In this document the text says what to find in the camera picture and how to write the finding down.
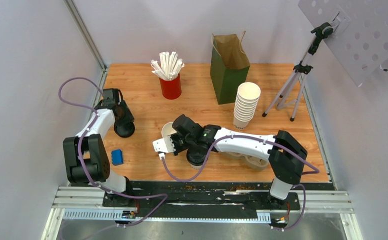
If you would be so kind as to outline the black coffee lid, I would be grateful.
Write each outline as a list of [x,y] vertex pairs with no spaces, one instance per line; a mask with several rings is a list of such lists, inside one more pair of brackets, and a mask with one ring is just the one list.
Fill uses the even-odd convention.
[[207,150],[204,148],[189,148],[186,153],[188,163],[200,164],[204,163]]

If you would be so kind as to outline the white paper cup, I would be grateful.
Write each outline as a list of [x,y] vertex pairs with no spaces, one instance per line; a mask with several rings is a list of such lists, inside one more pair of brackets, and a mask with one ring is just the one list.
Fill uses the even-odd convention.
[[199,170],[202,168],[203,163],[190,163],[190,166],[196,170]]

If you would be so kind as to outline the green paper bag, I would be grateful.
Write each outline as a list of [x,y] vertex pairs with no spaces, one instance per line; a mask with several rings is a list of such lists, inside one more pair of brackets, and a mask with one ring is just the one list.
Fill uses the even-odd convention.
[[238,87],[246,81],[250,61],[242,47],[246,31],[236,34],[213,35],[210,77],[219,105],[233,103]]

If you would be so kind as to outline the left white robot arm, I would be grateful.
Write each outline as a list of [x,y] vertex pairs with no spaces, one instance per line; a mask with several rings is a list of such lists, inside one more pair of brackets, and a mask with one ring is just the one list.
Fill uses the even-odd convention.
[[135,131],[134,116],[119,89],[107,88],[103,94],[104,99],[95,106],[99,116],[93,126],[89,127],[95,113],[83,130],[76,136],[67,137],[63,141],[67,178],[73,184],[90,183],[79,160],[78,147],[81,147],[82,154],[86,152],[90,154],[90,157],[84,159],[84,162],[93,181],[107,188],[108,193],[116,193],[116,201],[128,207],[134,202],[135,193],[130,190],[130,181],[127,177],[111,170],[103,137],[111,125],[114,125],[114,131],[119,137],[130,137]]

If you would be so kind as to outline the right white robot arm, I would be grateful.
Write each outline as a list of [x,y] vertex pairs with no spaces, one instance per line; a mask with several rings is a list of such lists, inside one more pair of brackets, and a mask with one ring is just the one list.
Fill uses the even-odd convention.
[[268,204],[279,209],[287,203],[289,191],[298,185],[306,165],[307,150],[288,132],[255,135],[219,125],[201,126],[184,114],[162,127],[161,135],[173,155],[186,152],[191,167],[202,171],[212,152],[227,153],[244,160],[251,168],[270,165],[274,179]]

